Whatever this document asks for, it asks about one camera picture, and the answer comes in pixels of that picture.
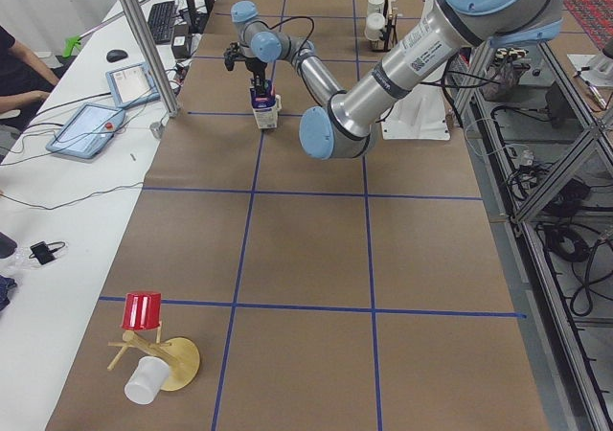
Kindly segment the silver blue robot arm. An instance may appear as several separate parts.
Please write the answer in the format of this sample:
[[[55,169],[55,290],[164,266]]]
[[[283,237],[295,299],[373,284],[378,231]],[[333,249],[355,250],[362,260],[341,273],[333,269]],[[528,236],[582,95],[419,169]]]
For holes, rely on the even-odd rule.
[[[376,120],[464,47],[521,46],[560,31],[563,0],[434,0],[431,11],[353,88],[345,90],[303,38],[275,32],[256,5],[231,8],[238,50],[263,63],[289,62],[317,104],[301,118],[299,140],[312,158],[355,158],[374,144]]]

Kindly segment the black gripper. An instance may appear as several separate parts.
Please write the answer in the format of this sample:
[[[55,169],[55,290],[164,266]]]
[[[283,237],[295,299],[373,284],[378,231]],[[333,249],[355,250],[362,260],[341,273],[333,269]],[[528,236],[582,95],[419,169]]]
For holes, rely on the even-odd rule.
[[[244,61],[247,70],[252,74],[252,89],[255,97],[266,96],[266,67],[267,63],[257,57],[247,57]]]

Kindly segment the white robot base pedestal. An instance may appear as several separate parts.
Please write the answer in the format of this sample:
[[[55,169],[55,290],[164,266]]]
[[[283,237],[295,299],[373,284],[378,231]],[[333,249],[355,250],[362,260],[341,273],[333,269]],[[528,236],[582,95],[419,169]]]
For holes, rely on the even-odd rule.
[[[438,87],[416,86],[394,105],[381,130],[385,140],[448,141],[443,93]]]

